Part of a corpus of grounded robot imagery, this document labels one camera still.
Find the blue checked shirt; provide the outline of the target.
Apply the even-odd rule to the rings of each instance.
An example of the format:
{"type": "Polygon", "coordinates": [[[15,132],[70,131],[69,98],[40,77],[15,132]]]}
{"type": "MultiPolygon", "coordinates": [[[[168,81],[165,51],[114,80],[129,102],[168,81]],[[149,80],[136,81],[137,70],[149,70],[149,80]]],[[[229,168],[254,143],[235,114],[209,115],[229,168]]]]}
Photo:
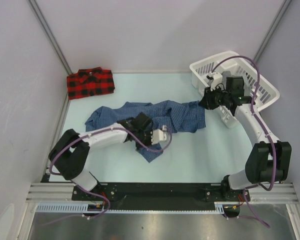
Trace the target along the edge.
{"type": "MultiPolygon", "coordinates": [[[[166,100],[156,104],[126,102],[117,109],[102,106],[95,110],[85,122],[85,132],[99,130],[128,118],[135,118],[140,113],[144,113],[153,121],[152,131],[166,125],[170,134],[195,133],[206,126],[205,110],[199,106],[198,101],[177,103],[166,100]]],[[[150,163],[160,156],[164,149],[158,143],[149,147],[143,145],[143,148],[137,151],[150,163]]]]}

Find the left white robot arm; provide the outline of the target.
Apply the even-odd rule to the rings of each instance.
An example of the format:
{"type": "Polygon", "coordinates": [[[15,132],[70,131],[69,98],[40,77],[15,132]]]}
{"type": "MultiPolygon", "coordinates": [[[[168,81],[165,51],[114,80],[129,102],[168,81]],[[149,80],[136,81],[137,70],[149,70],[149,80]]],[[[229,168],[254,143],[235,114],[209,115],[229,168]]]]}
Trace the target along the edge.
{"type": "Polygon", "coordinates": [[[83,188],[90,200],[100,196],[99,181],[85,168],[92,151],[134,141],[137,149],[152,145],[153,121],[144,113],[115,122],[97,130],[78,133],[68,129],[48,155],[50,166],[57,169],[56,175],[83,188]]]}

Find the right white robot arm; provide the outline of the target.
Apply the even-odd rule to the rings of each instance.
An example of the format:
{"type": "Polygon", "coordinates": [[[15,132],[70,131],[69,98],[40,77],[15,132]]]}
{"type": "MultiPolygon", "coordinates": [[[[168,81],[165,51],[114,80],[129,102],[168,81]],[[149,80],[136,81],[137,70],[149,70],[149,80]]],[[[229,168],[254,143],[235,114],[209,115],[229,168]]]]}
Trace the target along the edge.
{"type": "Polygon", "coordinates": [[[210,86],[204,88],[199,106],[206,110],[225,107],[242,125],[252,150],[240,172],[227,175],[227,183],[220,188],[221,196],[232,201],[239,190],[262,187],[271,191],[276,182],[288,177],[292,146],[275,136],[262,119],[250,94],[245,93],[245,81],[241,76],[223,77],[220,73],[209,73],[210,86]]]}

